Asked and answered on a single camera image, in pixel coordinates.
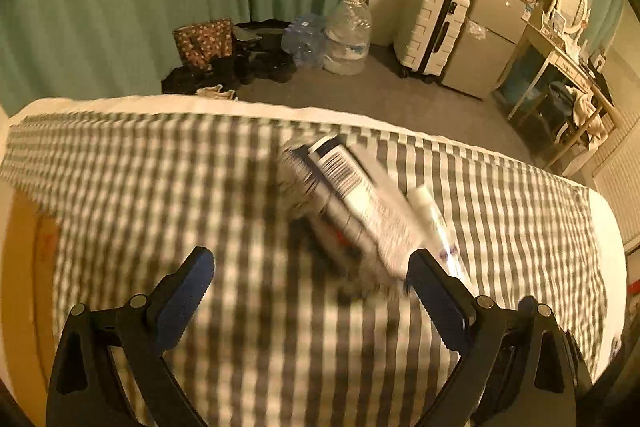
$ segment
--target mini fridge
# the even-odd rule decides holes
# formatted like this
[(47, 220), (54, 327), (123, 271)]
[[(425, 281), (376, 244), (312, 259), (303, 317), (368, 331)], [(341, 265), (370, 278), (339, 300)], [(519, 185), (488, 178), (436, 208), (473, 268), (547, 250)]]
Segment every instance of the mini fridge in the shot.
[(486, 98), (527, 25), (523, 0), (472, 0), (442, 85)]

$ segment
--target wooden desk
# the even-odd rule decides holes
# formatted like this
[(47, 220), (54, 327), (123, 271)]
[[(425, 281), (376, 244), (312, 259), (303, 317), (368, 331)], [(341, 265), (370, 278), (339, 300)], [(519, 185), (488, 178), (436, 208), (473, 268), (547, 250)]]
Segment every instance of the wooden desk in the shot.
[(502, 83), (509, 75), (511, 68), (513, 68), (516, 60), (518, 60), (518, 58), (520, 58), (524, 54), (529, 46), (533, 46), (534, 48), (536, 48), (540, 52), (540, 54), (545, 57), (545, 62), (538, 70), (538, 73), (536, 73), (536, 76), (533, 77), (533, 80), (529, 84), (529, 87), (527, 87), (525, 92), (518, 99), (516, 105), (514, 105), (511, 109), (511, 112), (507, 116), (507, 120), (511, 120), (511, 118), (520, 108), (527, 96), (529, 96), (529, 93), (533, 90), (534, 87), (536, 87), (536, 84), (540, 80), (540, 77), (542, 77), (542, 74), (545, 72), (546, 67), (548, 67), (549, 65), (558, 68), (558, 70), (561, 71), (561, 73), (564, 74), (564, 76), (567, 77), (567, 79), (581, 91), (588, 93), (591, 90), (592, 82), (589, 78), (589, 75), (585, 73), (582, 68), (578, 66), (578, 64), (571, 60), (571, 58), (569, 58), (569, 55), (567, 55), (562, 49), (560, 49), (555, 44), (555, 42), (551, 40), (551, 38), (540, 32), (539, 29), (535, 28), (530, 23), (527, 23), (527, 26), (525, 27), (524, 32), (520, 37), (520, 41), (516, 46), (516, 49), (513, 51), (509, 62), (507, 62), (507, 65), (504, 67), (504, 70), (500, 75), (500, 79), (498, 79), (497, 86), (502, 85)]

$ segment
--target blue gripper pad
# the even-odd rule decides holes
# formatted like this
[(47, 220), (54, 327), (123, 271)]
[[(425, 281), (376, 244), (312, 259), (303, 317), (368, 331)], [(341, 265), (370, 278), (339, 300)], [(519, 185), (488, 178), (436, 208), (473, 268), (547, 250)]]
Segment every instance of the blue gripper pad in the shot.
[(447, 349), (464, 355), (471, 343), (465, 313), (444, 285), (446, 281), (455, 294), (460, 285), (464, 290), (461, 298), (470, 297), (460, 279), (447, 275), (427, 250), (417, 250), (409, 257), (406, 281), (414, 288)]
[(178, 270), (164, 277), (149, 296), (146, 318), (159, 353), (176, 346), (214, 273), (213, 254), (196, 247)]

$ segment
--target desk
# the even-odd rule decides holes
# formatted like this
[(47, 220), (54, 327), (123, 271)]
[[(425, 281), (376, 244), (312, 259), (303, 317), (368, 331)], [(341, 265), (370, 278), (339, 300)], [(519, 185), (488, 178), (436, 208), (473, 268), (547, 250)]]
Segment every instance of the desk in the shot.
[[(531, 25), (530, 23), (527, 23), (527, 26), (524, 29), (524, 32), (522, 33), (520, 40), (518, 41), (518, 45), (516, 46), (516, 49), (513, 51), (513, 54), (511, 55), (509, 62), (507, 62), (507, 65), (504, 67), (504, 70), (500, 75), (500, 79), (498, 79), (497, 87), (502, 85), (502, 83), (505, 81), (508, 74), (510, 73), (511, 68), (513, 67), (515, 61), (520, 56), (522, 56), (522, 54), (524, 54), (524, 52), (529, 46), (533, 46), (534, 48), (536, 48), (543, 55), (543, 57), (545, 57), (545, 62), (542, 64), (542, 67), (538, 70), (538, 73), (536, 73), (536, 76), (533, 78), (533, 80), (529, 84), (529, 87), (527, 87), (525, 92), (518, 99), (518, 101), (516, 102), (516, 105), (514, 105), (513, 108), (511, 109), (511, 112), (507, 116), (507, 120), (511, 120), (513, 115), (522, 105), (522, 102), (524, 102), (525, 99), (527, 98), (527, 95), (533, 90), (535, 85), (540, 80), (540, 77), (542, 76), (542, 73), (545, 72), (546, 67), (549, 65), (553, 65), (556, 68), (558, 68), (558, 70), (561, 71), (561, 73), (564, 74), (564, 76), (567, 77), (567, 79), (571, 81), (571, 83), (574, 84), (574, 86), (580, 89), (582, 92), (587, 94), (593, 93), (593, 96), (595, 97), (594, 106), (596, 107), (596, 110), (577, 129), (577, 131), (574, 134), (568, 137), (564, 145), (546, 163), (544, 168), (547, 169), (551, 165), (553, 165), (553, 163), (555, 163), (563, 154), (565, 154), (569, 149), (571, 149), (571, 147), (578, 141), (578, 138), (584, 132), (587, 131), (591, 122), (594, 120), (594, 118), (596, 118), (596, 115), (602, 109), (604, 109), (607, 112), (607, 114), (609, 115), (609, 118), (613, 123), (613, 128), (609, 132), (613, 131), (616, 127), (620, 127), (623, 123), (623, 119), (622, 119), (622, 115), (620, 114), (620, 111), (617, 110), (617, 108), (615, 108), (614, 105), (612, 105), (612, 103), (609, 102), (609, 100), (607, 100), (607, 98), (598, 88), (596, 82), (587, 73), (585, 73), (582, 70), (582, 68), (578, 66), (578, 64), (576, 64), (573, 60), (571, 60), (571, 58), (569, 58), (569, 56), (562, 49), (560, 49), (555, 44), (555, 42), (551, 40), (551, 38), (549, 38), (547, 35), (542, 33), (539, 29), (537, 29), (535, 26)], [(533, 113), (534, 110), (535, 110), (535, 107), (533, 107), (532, 110), (530, 110), (529, 113), (525, 115), (523, 120), (526, 119), (527, 116), (529, 116), (529, 114)]]
[(558, 68), (558, 70), (561, 71), (561, 73), (564, 74), (564, 76), (567, 77), (567, 79), (581, 91), (585, 93), (591, 91), (592, 82), (587, 73), (585, 73), (580, 68), (580, 66), (578, 66), (578, 64), (571, 60), (571, 58), (569, 58), (569, 55), (567, 55), (562, 49), (560, 49), (555, 44), (555, 42), (551, 40), (551, 38), (540, 32), (539, 29), (537, 29), (535, 26), (532, 26), (530, 23), (527, 23), (527, 26), (524, 28), (524, 32), (522, 33), (522, 36), (518, 41), (516, 49), (513, 51), (509, 62), (507, 62), (507, 65), (504, 67), (504, 70), (500, 75), (500, 79), (498, 79), (497, 87), (501, 86), (502, 83), (506, 80), (515, 61), (524, 54), (529, 46), (533, 46), (534, 48), (536, 48), (540, 52), (540, 54), (545, 57), (545, 62), (538, 70), (538, 73), (536, 73), (536, 76), (533, 77), (533, 80), (529, 84), (529, 87), (527, 87), (525, 92), (518, 99), (516, 105), (514, 105), (511, 109), (511, 112), (507, 116), (507, 120), (511, 120), (513, 115), (522, 105), (522, 102), (525, 101), (529, 93), (533, 90), (533, 88), (540, 80), (540, 77), (542, 76), (542, 73), (545, 72), (546, 67), (549, 65)]

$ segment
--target white suitcase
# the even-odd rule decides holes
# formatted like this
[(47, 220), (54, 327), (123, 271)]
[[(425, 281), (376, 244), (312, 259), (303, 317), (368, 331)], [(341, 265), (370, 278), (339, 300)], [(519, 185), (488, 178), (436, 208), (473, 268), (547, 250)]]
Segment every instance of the white suitcase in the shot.
[(404, 0), (394, 39), (401, 76), (442, 73), (468, 8), (469, 0)]

